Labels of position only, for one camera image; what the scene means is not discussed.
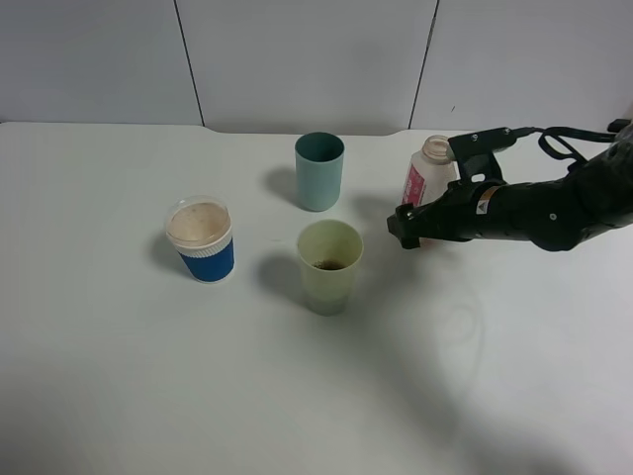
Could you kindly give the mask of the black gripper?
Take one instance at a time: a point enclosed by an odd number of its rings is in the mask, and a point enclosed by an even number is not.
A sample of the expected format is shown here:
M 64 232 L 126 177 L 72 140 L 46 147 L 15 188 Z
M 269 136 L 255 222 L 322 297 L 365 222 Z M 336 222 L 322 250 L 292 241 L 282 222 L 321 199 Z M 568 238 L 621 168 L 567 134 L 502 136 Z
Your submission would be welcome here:
M 420 247 L 422 239 L 529 241 L 524 221 L 530 187 L 528 183 L 454 181 L 433 202 L 396 207 L 387 218 L 387 228 L 403 249 Z

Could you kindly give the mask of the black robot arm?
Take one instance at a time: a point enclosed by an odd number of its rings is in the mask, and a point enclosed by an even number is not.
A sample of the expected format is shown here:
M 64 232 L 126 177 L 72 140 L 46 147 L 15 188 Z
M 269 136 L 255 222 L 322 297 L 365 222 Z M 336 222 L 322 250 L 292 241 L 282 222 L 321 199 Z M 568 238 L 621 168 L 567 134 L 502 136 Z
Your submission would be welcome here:
M 555 160 L 569 160 L 559 179 L 508 184 L 496 152 L 537 135 Z M 388 217 L 402 248 L 423 238 L 530 241 L 547 251 L 568 251 L 632 223 L 632 122 L 617 119 L 606 132 L 568 127 L 497 128 L 448 141 L 459 177 L 435 201 L 402 204 Z

